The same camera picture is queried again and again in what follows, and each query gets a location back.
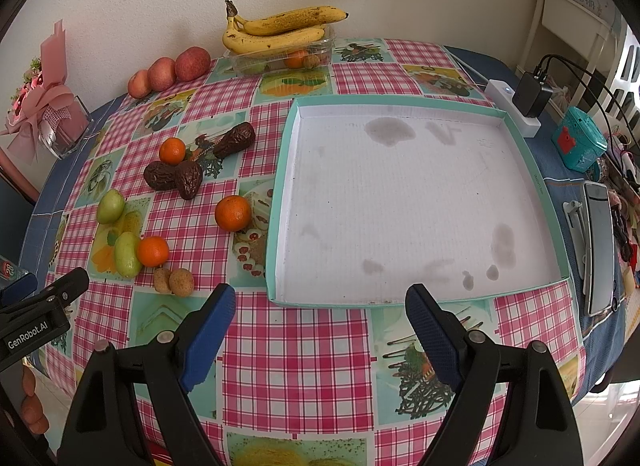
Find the upper yellow banana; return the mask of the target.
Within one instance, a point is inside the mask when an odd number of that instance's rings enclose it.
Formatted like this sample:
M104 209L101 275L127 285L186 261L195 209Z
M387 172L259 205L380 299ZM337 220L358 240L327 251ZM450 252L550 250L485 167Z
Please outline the upper yellow banana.
M348 13L335 6L321 5L298 8L266 18L247 20L240 16L231 0L225 0L227 15L234 17L244 32L252 36L275 36L308 27L341 22Z

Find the teal white cardboard tray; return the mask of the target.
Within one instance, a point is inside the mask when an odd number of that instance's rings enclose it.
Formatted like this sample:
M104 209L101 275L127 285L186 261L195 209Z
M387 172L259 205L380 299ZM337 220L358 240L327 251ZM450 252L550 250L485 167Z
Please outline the teal white cardboard tray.
M565 285L544 179L509 115L437 98L294 100L274 179L268 297L308 308L440 302Z

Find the checkered fruit-print tablecloth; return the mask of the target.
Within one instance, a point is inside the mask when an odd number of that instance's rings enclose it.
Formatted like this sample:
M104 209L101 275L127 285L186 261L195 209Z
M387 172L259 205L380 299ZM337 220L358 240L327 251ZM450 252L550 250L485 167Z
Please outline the checkered fruit-print tablecloth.
M60 184L48 278L83 267L43 352L72 394L91 347L174 329L219 283L229 333L195 411L227 460L405 465L450 404L402 301L421 283L464 327L543 342L577 394L570 266L536 160L441 48L208 74L99 114Z

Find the grey remote control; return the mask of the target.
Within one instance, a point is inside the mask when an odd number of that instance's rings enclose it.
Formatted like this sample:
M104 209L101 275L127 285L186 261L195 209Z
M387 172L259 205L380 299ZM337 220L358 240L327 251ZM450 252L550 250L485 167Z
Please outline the grey remote control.
M586 311L595 316L611 307L614 282L614 234L608 188L601 183L584 184L585 295Z

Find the tangerine in plastic container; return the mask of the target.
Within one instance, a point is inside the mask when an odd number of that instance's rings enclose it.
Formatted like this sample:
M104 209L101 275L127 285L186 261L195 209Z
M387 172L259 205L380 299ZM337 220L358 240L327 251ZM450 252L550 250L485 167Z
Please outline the tangerine in plastic container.
M305 50L292 52L285 57L284 65L288 69L303 68L306 57L307 52Z

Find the tangerine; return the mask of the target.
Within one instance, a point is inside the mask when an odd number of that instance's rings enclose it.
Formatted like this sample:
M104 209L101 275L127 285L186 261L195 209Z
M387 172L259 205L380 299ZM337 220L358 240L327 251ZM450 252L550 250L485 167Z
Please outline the tangerine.
M158 150L158 158L169 166L177 166L186 157L186 144L178 137L168 137Z
M214 217L221 230L226 232L242 231L252 221L250 203L240 195L229 195L216 204Z
M292 52L285 57L284 65L288 69L303 68L306 57L307 52L305 50Z
M161 267L169 259L167 241L160 236L142 238L137 245L137 258L143 267Z

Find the lower yellow banana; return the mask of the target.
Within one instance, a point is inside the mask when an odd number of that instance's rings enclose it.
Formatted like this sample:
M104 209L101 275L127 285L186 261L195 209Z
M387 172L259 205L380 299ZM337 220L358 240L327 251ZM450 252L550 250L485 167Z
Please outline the lower yellow banana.
M322 27L307 27L273 36L254 36L241 30L234 18L229 18L227 29L222 35L222 44L234 54L247 55L303 48L309 43L322 40L325 35L326 30Z

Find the teal patterned box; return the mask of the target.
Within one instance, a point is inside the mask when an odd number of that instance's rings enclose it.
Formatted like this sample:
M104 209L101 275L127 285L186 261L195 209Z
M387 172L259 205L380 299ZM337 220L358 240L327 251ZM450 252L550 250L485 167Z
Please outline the teal patterned box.
M551 137L564 165L585 173L608 149L608 142L585 111L567 108L563 119Z

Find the left pale apple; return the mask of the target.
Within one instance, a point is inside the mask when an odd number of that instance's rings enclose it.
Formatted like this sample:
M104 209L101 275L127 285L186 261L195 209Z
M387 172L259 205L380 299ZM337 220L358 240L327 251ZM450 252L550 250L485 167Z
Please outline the left pale apple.
M128 94L135 100L141 100L152 92L149 73L146 69L135 72L127 84Z

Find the black power adapter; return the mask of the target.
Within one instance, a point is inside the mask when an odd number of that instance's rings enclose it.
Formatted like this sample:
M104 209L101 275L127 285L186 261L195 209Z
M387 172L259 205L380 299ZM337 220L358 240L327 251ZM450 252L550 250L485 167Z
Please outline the black power adapter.
M526 118L538 118L552 96L552 88L540 76L526 71L521 77L512 103Z

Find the grey metal clip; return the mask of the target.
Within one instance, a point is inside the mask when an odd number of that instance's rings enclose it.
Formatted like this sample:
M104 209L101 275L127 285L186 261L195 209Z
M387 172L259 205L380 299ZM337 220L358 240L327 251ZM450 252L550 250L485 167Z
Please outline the grey metal clip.
M584 278L586 241L584 223L582 223L582 204L577 200L567 201L563 204L563 210L574 247L578 274Z

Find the clear plastic fruit container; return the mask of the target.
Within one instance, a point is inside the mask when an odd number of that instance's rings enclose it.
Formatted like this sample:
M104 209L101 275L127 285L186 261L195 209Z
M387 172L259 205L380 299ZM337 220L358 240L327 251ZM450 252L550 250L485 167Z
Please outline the clear plastic fruit container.
M298 69L314 69L326 66L331 62L335 33L330 25L323 25L326 35L320 41L312 42L303 48L289 48L285 51L262 52L256 54L239 55L231 51L224 52L230 68L238 76L255 76L255 74L269 74L270 72L288 69L284 65L285 57L295 51L305 50L304 67Z

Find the right red apple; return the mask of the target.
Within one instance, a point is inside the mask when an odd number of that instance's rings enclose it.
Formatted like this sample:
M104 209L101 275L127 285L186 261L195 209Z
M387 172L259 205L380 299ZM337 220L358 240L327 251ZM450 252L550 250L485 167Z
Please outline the right red apple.
M210 66L210 55L200 46L191 46L175 60L175 74L178 81L187 82L206 74Z

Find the white power strip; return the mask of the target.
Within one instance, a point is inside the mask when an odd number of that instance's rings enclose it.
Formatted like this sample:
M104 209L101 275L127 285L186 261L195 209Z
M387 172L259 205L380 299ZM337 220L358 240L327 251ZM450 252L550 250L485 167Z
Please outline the white power strip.
M489 79L484 93L498 109L505 111L511 117L522 137L526 139L536 137L541 123L538 118L525 117L518 110L513 102L515 91L510 85L501 80Z

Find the red apple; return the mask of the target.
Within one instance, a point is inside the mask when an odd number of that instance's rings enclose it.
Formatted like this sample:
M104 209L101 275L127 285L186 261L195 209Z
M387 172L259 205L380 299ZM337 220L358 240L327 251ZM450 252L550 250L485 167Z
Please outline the red apple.
M191 46L175 60L175 74L178 81L187 82L206 74L210 66L210 55L200 46Z
M148 77L153 91L167 90L176 81L175 62L170 57L160 57L149 67Z

